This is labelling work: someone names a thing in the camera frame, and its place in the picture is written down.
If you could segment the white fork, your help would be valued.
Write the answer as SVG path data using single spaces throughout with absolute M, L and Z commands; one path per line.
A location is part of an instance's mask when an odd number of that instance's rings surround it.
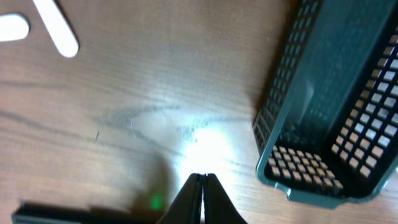
M 79 50 L 78 40 L 57 3 L 54 0 L 33 0 L 33 3 L 58 52 L 73 58 Z
M 25 39 L 29 34 L 28 20 L 21 14 L 1 15 L 1 42 Z

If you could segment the black perforated plastic basket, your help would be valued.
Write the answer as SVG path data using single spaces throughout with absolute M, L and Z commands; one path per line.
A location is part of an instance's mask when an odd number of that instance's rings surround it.
M 372 200 L 397 169 L 397 0 L 300 0 L 253 124 L 256 176 L 291 201 Z

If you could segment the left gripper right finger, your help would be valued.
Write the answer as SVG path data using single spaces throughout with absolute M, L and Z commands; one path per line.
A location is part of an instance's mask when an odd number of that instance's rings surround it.
M 206 224 L 247 224 L 215 174 L 207 174 L 203 186 Z

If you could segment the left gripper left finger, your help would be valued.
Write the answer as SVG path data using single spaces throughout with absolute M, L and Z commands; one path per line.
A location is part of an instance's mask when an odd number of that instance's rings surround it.
M 157 224 L 199 224 L 203 195 L 203 176 L 191 174 Z

